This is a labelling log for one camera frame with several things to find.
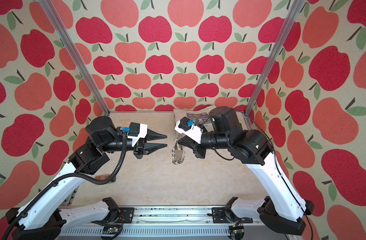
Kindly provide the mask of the metal key organizer plate with rings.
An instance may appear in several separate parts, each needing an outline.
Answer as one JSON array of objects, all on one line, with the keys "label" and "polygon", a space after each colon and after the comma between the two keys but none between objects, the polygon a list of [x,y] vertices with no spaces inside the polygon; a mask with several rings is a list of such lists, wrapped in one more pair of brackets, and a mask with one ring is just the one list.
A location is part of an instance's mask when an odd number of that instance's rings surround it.
[{"label": "metal key organizer plate with rings", "polygon": [[180,165],[185,160],[185,150],[182,145],[178,143],[178,139],[174,139],[174,146],[171,150],[172,163],[174,165]]}]

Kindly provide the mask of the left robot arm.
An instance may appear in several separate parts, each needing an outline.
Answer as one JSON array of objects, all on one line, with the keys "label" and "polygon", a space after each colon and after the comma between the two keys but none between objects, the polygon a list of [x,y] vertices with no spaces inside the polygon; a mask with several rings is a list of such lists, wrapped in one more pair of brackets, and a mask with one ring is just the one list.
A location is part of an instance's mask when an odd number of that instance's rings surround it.
[{"label": "left robot arm", "polygon": [[[137,159],[165,148],[155,140],[166,139],[164,134],[148,129],[146,124],[131,123],[128,127],[115,127],[108,116],[95,118],[85,128],[88,133],[86,143],[80,146],[50,182],[28,204],[12,208],[6,213],[8,228],[2,236],[6,240],[54,240],[67,228],[93,221],[102,221],[109,215],[118,214],[119,207],[111,198],[97,204],[80,208],[81,218],[61,213],[59,206],[84,181],[95,185],[105,185],[116,178],[126,153],[132,151]],[[108,153],[120,152],[119,161],[112,174],[105,180],[97,180],[93,175],[110,158]]]}]

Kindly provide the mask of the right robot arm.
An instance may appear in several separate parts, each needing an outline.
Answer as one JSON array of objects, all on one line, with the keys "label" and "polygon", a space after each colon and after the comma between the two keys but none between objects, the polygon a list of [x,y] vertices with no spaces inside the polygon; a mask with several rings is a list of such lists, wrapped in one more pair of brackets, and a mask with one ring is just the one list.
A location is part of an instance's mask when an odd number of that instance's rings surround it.
[{"label": "right robot arm", "polygon": [[270,139],[261,131],[244,130],[236,110],[229,107],[211,110],[209,120],[213,126],[210,132],[187,117],[177,121],[175,130],[184,135],[178,144],[192,149],[198,159],[204,159],[207,150],[228,150],[255,174],[268,194],[255,201],[233,197],[219,216],[232,224],[241,223],[243,218],[260,220],[276,233],[301,236],[310,226],[308,216],[315,206],[292,186]]}]

